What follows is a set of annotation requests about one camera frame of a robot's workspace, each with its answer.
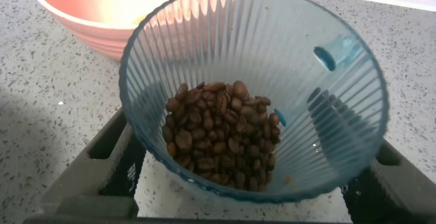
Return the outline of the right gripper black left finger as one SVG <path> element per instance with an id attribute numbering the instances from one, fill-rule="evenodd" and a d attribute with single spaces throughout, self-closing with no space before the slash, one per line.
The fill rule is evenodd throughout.
<path id="1" fill-rule="evenodd" d="M 120 109 L 51 184 L 42 210 L 118 214 L 131 204 L 137 213 L 134 195 L 145 155 Z"/>

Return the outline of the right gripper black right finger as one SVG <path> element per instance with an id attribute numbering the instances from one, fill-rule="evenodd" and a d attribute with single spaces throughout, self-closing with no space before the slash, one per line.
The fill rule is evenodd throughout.
<path id="1" fill-rule="evenodd" d="M 341 193 L 353 223 L 435 223 L 435 183 L 387 142 Z"/>

